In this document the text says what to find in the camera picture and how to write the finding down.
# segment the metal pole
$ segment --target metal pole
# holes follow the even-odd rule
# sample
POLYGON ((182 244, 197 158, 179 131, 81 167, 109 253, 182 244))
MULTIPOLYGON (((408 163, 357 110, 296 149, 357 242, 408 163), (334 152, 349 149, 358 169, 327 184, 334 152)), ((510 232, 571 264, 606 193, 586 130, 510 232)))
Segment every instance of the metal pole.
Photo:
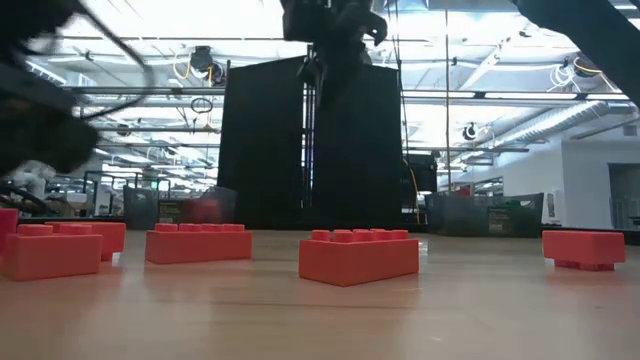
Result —
MULTIPOLYGON (((116 186, 116 178, 111 178, 111 190, 114 190, 116 186)), ((113 213, 113 191, 109 192, 109 216, 113 213)))
POLYGON ((451 90, 451 64, 449 63, 450 59, 449 59, 449 0, 445 0, 444 3, 444 26, 445 26, 445 52, 446 55, 445 57, 447 58, 447 74, 446 74, 446 81, 447 81, 447 93, 446 93, 446 98, 445 98, 445 106, 446 106, 446 116, 447 116, 447 124, 446 124, 446 131, 445 131, 445 137, 446 137, 446 141, 447 141, 447 189, 449 190, 449 193, 451 193, 451 191, 453 190, 453 185, 451 183, 451 146, 450 146, 450 142, 451 139, 449 138, 449 128, 450 128, 450 110, 451 110, 451 100, 450 100, 450 93, 449 91, 451 90))
POLYGON ((171 132, 171 133, 219 133, 220 129, 209 129, 209 128, 184 128, 184 127, 175 127, 175 128, 163 128, 163 127, 149 127, 149 128, 116 128, 116 127, 94 127, 96 131, 102 133, 108 132, 171 132))
MULTIPOLYGON (((200 95, 200 96, 211 96, 211 95, 215 95, 215 96, 223 96, 223 94, 207 94, 207 95, 200 95)), ((113 107, 113 106, 117 106, 117 105, 121 105, 123 104, 127 99, 129 98, 113 98, 113 99, 109 99, 109 98, 98 98, 98 99, 88 99, 83 103, 83 106, 87 106, 87 107, 113 107)), ((137 104, 136 107, 157 107, 157 108, 175 108, 175 107, 190 107, 191 106, 191 102, 193 101, 194 98, 189 98, 189 99, 175 99, 175 98, 171 98, 171 99, 167 99, 165 98, 148 98, 144 101, 142 101, 141 103, 137 104)), ((412 96, 412 95, 405 95, 404 96, 404 101, 406 104, 410 104, 410 105, 440 105, 442 106, 442 102, 444 100, 443 96, 434 96, 434 97, 423 97, 423 96, 412 96)), ((450 99, 450 103, 451 105, 466 105, 466 106, 505 106, 505 107, 529 107, 529 108, 544 108, 544 109, 548 109, 550 107, 557 107, 557 108, 562 108, 562 107, 571 107, 573 105, 576 104, 580 104, 583 103, 584 100, 575 100, 575 99, 568 99, 568 100, 539 100, 539 99, 486 99, 486 98, 468 98, 468 99, 458 99, 458 98, 451 98, 450 99)), ((629 103, 620 103, 620 102, 611 102, 612 104, 616 104, 618 106, 631 106, 631 104, 629 103)), ((218 106, 218 104, 221 104, 219 101, 216 102, 214 104, 214 108, 219 108, 221 106, 218 106)))
POLYGON ((86 194, 87 193, 87 182, 89 181, 89 172, 85 171, 84 172, 84 182, 82 183, 82 193, 86 194))
POLYGON ((96 210, 99 210, 100 208, 98 207, 98 186, 100 185, 99 181, 96 181, 93 183, 93 216, 96 216, 96 210))
MULTIPOLYGON (((164 147, 189 147, 189 148, 210 148, 210 149, 219 149, 220 144, 98 144, 98 148, 164 148, 164 147)), ((483 151, 486 153, 527 153, 529 149, 526 148, 483 148, 483 147, 451 147, 449 148, 451 151, 483 151)), ((411 151, 446 151, 446 147, 418 147, 418 146, 410 146, 409 150, 411 151)), ((208 168, 205 165, 192 166, 193 168, 208 168)))

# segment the wooden table surface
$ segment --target wooden table surface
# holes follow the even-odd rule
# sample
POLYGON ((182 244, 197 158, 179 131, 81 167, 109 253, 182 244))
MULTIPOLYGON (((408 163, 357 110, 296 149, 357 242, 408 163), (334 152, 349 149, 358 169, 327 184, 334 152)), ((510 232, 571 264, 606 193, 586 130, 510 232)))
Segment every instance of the wooden table surface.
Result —
POLYGON ((297 241, 254 260, 144 263, 144 234, 97 276, 0 280, 0 359, 640 358, 640 251, 554 269, 539 240, 421 236, 421 272, 350 288, 299 279, 297 241))

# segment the black panel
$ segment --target black panel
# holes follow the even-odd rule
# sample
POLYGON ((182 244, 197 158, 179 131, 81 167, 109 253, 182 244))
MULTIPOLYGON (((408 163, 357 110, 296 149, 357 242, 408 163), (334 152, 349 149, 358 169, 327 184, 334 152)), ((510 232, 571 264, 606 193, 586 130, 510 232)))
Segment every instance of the black panel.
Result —
POLYGON ((289 222, 302 199, 303 58, 233 68, 225 93, 218 185, 238 192, 236 221, 289 222))
POLYGON ((158 222, 158 192, 125 186, 124 222, 129 230, 153 230, 158 222))
POLYGON ((365 66, 315 121, 313 209, 327 224, 398 224, 402 140, 397 72, 365 66))

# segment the red toy brick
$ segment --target red toy brick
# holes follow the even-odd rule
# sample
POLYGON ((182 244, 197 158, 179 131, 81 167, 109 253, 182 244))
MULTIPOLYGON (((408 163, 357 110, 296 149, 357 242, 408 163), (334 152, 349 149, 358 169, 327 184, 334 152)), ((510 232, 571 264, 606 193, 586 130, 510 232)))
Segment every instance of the red toy brick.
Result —
MULTIPOLYGON (((22 231, 49 230, 24 227, 22 231)), ((95 274, 100 269, 101 249, 102 235, 10 235, 2 273, 17 281, 95 274)))
POLYGON ((178 231, 178 224, 156 224, 155 226, 155 230, 156 231, 164 231, 164 232, 177 232, 178 231))
POLYGON ((557 267, 609 271, 626 261, 622 233, 544 231, 542 243, 544 256, 555 260, 557 267))
POLYGON ((90 235, 92 231, 91 225, 62 224, 59 233, 61 235, 90 235))
POLYGON ((18 234, 24 236, 48 236, 53 235, 51 225, 19 225, 18 234))
POLYGON ((331 241, 331 232, 329 230, 313 230, 311 240, 331 241))
POLYGON ((124 240, 127 236, 127 226, 125 223, 115 222, 47 222, 46 225, 52 225, 54 233, 60 232, 62 225, 90 225, 92 234, 102 235, 102 261, 110 261, 113 253, 124 251, 124 240))
POLYGON ((354 242, 369 242, 374 241, 374 233, 371 230, 353 230, 353 241, 354 242))
POLYGON ((0 255, 4 252, 5 239, 16 233, 18 227, 18 210, 0 209, 0 255))
POLYGON ((244 231, 244 225, 241 224, 224 224, 222 231, 244 231))
POLYGON ((183 232, 201 232, 202 225, 200 224, 180 224, 178 227, 180 231, 183 232))
POLYGON ((392 230, 391 238, 394 240, 404 240, 409 238, 409 230, 392 230))
POLYGON ((222 225, 220 224, 202 224, 202 231, 205 232, 221 232, 222 225))
MULTIPOLYGON (((235 230, 241 228, 244 229, 244 226, 232 227, 235 230)), ((149 231, 145 259, 155 264, 178 264, 251 258, 250 232, 213 231, 219 229, 213 224, 202 225, 200 229, 202 231, 198 232, 149 231)))
POLYGON ((349 230, 334 230, 332 241, 337 243, 351 243, 353 242, 353 233, 349 230))
MULTIPOLYGON (((336 231, 334 240, 336 237, 347 237, 347 234, 362 239, 366 233, 336 231)), ((416 274, 418 271, 418 240, 415 239, 300 242, 298 274, 303 279, 351 286, 416 274)))
POLYGON ((372 231, 373 231, 373 238, 374 238, 375 241, 392 240, 392 233, 389 230, 375 229, 375 230, 372 230, 372 231))

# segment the cable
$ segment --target cable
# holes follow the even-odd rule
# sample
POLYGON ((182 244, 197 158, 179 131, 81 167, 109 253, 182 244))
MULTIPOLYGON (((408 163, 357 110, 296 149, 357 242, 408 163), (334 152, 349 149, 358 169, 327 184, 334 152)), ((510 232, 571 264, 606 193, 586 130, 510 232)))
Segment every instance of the cable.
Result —
POLYGON ((602 78, 602 81, 604 81, 604 83, 607 84, 607 86, 609 86, 609 89, 611 89, 611 91, 620 92, 620 90, 616 89, 616 87, 613 86, 613 84, 611 84, 611 82, 609 81, 609 79, 607 79, 607 76, 604 73, 600 73, 600 77, 602 78))
POLYGON ((199 98, 195 98, 193 99, 193 101, 191 101, 191 110, 196 113, 196 114, 207 114, 210 113, 211 111, 213 111, 213 102, 205 97, 199 97, 199 98), (197 102, 198 101, 202 101, 204 103, 204 110, 200 110, 200 109, 196 109, 197 107, 197 102))
MULTIPOLYGON (((390 3, 387 2, 387 15, 389 17, 389 22, 391 22, 391 8, 390 8, 390 3)), ((396 2, 395 4, 395 20, 396 20, 396 28, 398 26, 398 24, 400 23, 400 16, 398 13, 398 4, 396 2)), ((415 202, 415 212, 416 212, 416 220, 418 222, 418 224, 420 224, 420 208, 418 207, 418 187, 416 184, 416 180, 415 180, 415 176, 413 173, 413 169, 411 169, 411 164, 409 163, 409 123, 408 123, 408 118, 407 118, 407 104, 404 100, 404 96, 402 96, 402 94, 404 94, 404 86, 402 84, 402 60, 400 57, 400 34, 397 34, 397 37, 395 35, 391 35, 391 42, 393 44, 393 51, 395 53, 396 56, 396 64, 398 66, 398 89, 400 91, 400 100, 402 102, 402 113, 403 113, 403 117, 404 117, 404 121, 403 121, 403 125, 404 125, 404 140, 405 140, 405 151, 406 151, 406 159, 404 160, 405 163, 407 164, 407 168, 409 169, 409 175, 413 178, 413 184, 414 187, 416 188, 416 202, 415 202)))
POLYGON ((575 66, 577 69, 580 69, 580 70, 582 70, 584 72, 590 72, 590 73, 593 73, 593 74, 601 74, 602 73, 602 70, 589 69, 589 68, 586 68, 584 66, 578 65, 578 59, 580 59, 580 58, 577 57, 577 58, 573 59, 573 66, 575 66))
MULTIPOLYGON (((636 3, 634 3, 634 5, 638 6, 640 8, 640 0, 637 0, 636 3)), ((602 78, 602 81, 604 81, 605 84, 607 84, 607 86, 609 87, 609 89, 611 89, 613 92, 619 92, 618 89, 616 89, 615 86, 613 86, 613 84, 607 79, 606 75, 604 74, 604 72, 602 70, 598 70, 598 69, 589 69, 586 68, 584 66, 578 65, 578 59, 579 58, 575 58, 573 59, 573 66, 575 66, 577 69, 580 69, 584 72, 588 72, 588 73, 592 73, 592 74, 598 74, 600 75, 600 78, 602 78)))
MULTIPOLYGON (((80 8, 81 13, 83 13, 87 18, 89 18, 89 20, 91 20, 91 22, 93 22, 93 24, 95 25, 95 27, 100 30, 107 39, 109 39, 111 42, 113 42, 118 48, 120 48, 120 50, 122 50, 126 55, 128 55, 133 61, 135 61, 140 68, 142 69, 143 72, 143 76, 144 76, 144 80, 145 80, 145 91, 138 96, 136 99, 131 100, 129 102, 126 102, 124 104, 115 106, 111 109, 107 109, 107 110, 102 110, 99 111, 97 113, 91 114, 89 116, 83 117, 82 119, 84 121, 90 121, 102 116, 106 116, 109 114, 113 114, 115 112, 118 112, 120 110, 135 106, 137 104, 139 104, 141 101, 143 101, 144 99, 146 99, 149 95, 150 95, 150 91, 149 89, 153 88, 155 86, 155 77, 154 77, 154 72, 153 69, 151 69, 150 66, 148 66, 147 64, 144 63, 144 60, 142 59, 142 57, 140 57, 140 55, 138 55, 138 53, 136 53, 133 49, 131 49, 129 46, 127 46, 125 43, 123 43, 118 36, 116 36, 102 21, 100 21, 100 19, 98 19, 91 10, 89 10, 86 6, 80 4, 80 3, 76 3, 76 6, 78 6, 80 8)), ((78 10, 75 6, 70 6, 71 10, 76 11, 78 10)))
MULTIPOLYGON (((176 53, 175 57, 173 58, 174 60, 178 60, 178 53, 176 53)), ((191 61, 187 61, 187 72, 184 73, 184 75, 180 74, 178 72, 178 62, 174 61, 173 63, 173 72, 176 74, 176 76, 179 79, 182 80, 186 80, 189 77, 189 73, 191 73, 191 61)))

